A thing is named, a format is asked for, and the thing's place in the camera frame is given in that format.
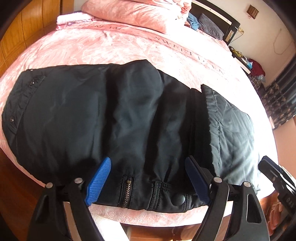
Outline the black quilted pants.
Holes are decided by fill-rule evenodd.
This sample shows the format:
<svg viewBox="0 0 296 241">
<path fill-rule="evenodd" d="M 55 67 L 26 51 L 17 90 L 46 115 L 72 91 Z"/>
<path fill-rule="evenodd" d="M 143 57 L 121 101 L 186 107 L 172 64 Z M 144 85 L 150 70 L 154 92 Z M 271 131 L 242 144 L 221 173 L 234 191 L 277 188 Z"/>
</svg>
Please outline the black quilted pants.
<svg viewBox="0 0 296 241">
<path fill-rule="evenodd" d="M 185 169 L 189 156 L 229 184 L 260 190 L 250 116 L 147 60 L 26 70 L 2 128 L 18 163 L 43 183 L 84 178 L 110 158 L 100 205 L 162 213 L 204 205 Z"/>
</svg>

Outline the dark patterned curtain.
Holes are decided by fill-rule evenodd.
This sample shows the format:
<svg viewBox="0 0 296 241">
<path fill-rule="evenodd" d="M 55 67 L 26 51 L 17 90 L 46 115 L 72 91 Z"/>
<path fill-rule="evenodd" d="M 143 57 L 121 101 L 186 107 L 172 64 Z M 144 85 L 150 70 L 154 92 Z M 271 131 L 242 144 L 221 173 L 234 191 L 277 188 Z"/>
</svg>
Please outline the dark patterned curtain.
<svg viewBox="0 0 296 241">
<path fill-rule="evenodd" d="M 275 130 L 295 117 L 295 57 L 278 77 L 259 91 L 271 126 Z"/>
</svg>

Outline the plaid cloth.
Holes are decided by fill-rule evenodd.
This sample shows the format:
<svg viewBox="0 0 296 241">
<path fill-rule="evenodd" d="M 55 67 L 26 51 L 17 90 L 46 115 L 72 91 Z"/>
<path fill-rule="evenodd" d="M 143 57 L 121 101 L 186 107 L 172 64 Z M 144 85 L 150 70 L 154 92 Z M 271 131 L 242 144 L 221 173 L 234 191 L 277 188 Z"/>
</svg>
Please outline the plaid cloth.
<svg viewBox="0 0 296 241">
<path fill-rule="evenodd" d="M 254 87 L 255 91 L 259 92 L 259 89 L 260 89 L 261 84 L 262 84 L 261 81 L 259 79 L 257 79 L 256 76 L 252 76 L 251 74 L 248 75 L 248 78 L 249 78 L 252 86 Z"/>
</svg>

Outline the dark red clothes pile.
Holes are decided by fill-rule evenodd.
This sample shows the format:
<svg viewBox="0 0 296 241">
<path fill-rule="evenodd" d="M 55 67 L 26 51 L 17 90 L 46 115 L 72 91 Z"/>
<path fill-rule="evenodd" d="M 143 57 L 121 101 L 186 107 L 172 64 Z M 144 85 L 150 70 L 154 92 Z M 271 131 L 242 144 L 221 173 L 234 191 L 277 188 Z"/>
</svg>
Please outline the dark red clothes pile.
<svg viewBox="0 0 296 241">
<path fill-rule="evenodd" d="M 249 58 L 248 59 L 249 63 L 252 63 L 252 68 L 251 68 L 251 76 L 260 76 L 263 75 L 265 76 L 266 73 L 263 70 L 262 66 L 255 60 Z"/>
</svg>

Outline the pink bed with sheet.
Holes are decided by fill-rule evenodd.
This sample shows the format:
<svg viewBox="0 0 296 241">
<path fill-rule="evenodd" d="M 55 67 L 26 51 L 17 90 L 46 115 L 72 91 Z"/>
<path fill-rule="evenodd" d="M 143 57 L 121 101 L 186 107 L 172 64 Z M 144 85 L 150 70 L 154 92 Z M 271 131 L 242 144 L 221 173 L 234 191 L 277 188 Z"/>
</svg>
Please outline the pink bed with sheet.
<svg viewBox="0 0 296 241">
<path fill-rule="evenodd" d="M 2 75 L 1 106 L 5 105 L 20 73 L 27 69 L 124 64 L 138 59 L 150 61 L 188 87 L 199 89 L 205 84 L 216 90 L 252 119 L 259 155 L 278 161 L 267 114 L 246 74 L 224 43 L 188 27 L 164 35 L 103 20 L 59 26 L 23 51 Z"/>
</svg>

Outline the black nightstand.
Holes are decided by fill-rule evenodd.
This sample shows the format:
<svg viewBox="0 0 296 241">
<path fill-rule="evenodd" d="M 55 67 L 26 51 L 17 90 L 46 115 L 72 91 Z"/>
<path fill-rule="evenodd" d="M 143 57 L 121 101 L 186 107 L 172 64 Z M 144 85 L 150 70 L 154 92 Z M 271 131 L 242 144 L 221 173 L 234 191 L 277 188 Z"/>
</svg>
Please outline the black nightstand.
<svg viewBox="0 0 296 241">
<path fill-rule="evenodd" d="M 232 46 L 229 46 L 229 50 L 232 53 L 232 57 L 238 61 L 240 67 L 247 74 L 251 74 L 252 64 L 248 61 L 248 59 L 239 51 L 235 50 Z"/>
</svg>

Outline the dark grey pillow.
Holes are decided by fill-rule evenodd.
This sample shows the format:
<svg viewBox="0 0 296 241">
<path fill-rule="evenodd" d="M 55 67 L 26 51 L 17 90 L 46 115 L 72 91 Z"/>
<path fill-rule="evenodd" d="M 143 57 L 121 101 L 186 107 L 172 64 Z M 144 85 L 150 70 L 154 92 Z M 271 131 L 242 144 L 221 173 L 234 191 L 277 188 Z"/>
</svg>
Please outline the dark grey pillow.
<svg viewBox="0 0 296 241">
<path fill-rule="evenodd" d="M 205 32 L 206 34 L 210 35 L 211 37 L 223 40 L 224 33 L 222 30 L 206 15 L 201 14 L 198 18 L 199 27 L 198 29 Z"/>
</svg>

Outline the black wooden headboard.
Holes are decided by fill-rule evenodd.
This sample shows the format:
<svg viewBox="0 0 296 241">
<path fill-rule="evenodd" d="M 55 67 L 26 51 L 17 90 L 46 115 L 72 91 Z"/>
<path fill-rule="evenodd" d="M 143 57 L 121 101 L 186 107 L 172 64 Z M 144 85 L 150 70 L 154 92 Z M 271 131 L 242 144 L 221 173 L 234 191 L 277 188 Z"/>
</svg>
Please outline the black wooden headboard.
<svg viewBox="0 0 296 241">
<path fill-rule="evenodd" d="M 223 41 L 230 45 L 240 28 L 240 23 L 221 8 L 209 1 L 192 1 L 190 13 L 197 19 L 201 14 L 206 15 L 224 33 Z"/>
</svg>

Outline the blue garment on bed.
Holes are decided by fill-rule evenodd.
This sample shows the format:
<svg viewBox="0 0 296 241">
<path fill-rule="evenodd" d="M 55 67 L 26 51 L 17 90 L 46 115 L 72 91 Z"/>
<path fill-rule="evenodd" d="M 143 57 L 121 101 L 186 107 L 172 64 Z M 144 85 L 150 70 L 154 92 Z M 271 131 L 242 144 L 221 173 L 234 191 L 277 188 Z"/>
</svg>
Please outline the blue garment on bed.
<svg viewBox="0 0 296 241">
<path fill-rule="evenodd" d="M 192 15 L 191 13 L 188 14 L 188 17 L 186 20 L 186 26 L 195 30 L 195 31 L 199 28 L 198 19 L 194 15 Z"/>
</svg>

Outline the folded pink comforter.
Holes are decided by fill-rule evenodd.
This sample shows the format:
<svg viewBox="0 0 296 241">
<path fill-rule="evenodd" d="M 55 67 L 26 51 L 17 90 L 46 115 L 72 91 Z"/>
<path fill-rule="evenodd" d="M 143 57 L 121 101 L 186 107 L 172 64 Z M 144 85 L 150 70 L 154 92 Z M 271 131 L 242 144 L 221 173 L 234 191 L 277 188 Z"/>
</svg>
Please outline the folded pink comforter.
<svg viewBox="0 0 296 241">
<path fill-rule="evenodd" d="M 191 1 L 86 1 L 82 12 L 163 34 L 185 25 Z"/>
</svg>

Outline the folded white pink towel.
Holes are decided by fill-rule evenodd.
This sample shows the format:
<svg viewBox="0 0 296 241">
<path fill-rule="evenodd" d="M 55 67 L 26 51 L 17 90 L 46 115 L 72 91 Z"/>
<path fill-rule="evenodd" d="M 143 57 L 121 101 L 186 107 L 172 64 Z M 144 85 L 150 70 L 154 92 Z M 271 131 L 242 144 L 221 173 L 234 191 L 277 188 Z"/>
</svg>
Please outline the folded white pink towel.
<svg viewBox="0 0 296 241">
<path fill-rule="evenodd" d="M 89 22 L 93 19 L 94 16 L 78 11 L 71 14 L 58 16 L 56 23 L 57 25 L 68 25 L 75 22 Z"/>
</svg>

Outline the wooden wardrobe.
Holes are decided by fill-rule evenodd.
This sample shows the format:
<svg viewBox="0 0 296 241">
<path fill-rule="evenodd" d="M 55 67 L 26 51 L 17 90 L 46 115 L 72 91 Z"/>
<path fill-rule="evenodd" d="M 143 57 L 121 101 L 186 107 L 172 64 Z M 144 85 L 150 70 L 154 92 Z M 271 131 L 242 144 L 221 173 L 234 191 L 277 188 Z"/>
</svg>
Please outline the wooden wardrobe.
<svg viewBox="0 0 296 241">
<path fill-rule="evenodd" d="M 74 1 L 38 0 L 24 3 L 1 34 L 1 75 L 26 48 L 55 30 L 59 15 L 73 12 Z"/>
</svg>

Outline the brown wall ornament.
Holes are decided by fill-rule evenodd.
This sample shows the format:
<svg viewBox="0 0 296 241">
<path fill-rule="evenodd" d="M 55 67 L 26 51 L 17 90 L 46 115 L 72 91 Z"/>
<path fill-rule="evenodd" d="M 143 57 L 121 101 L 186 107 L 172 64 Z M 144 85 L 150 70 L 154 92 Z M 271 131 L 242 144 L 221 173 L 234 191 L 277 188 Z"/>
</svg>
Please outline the brown wall ornament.
<svg viewBox="0 0 296 241">
<path fill-rule="evenodd" d="M 251 4 L 249 5 L 249 7 L 248 7 L 248 9 L 247 9 L 247 14 L 251 17 L 251 18 L 253 18 L 253 19 L 256 19 L 256 17 L 257 17 L 257 15 L 258 15 L 258 13 L 259 13 L 259 11 L 258 11 L 258 9 L 256 9 L 254 6 L 252 6 Z"/>
</svg>

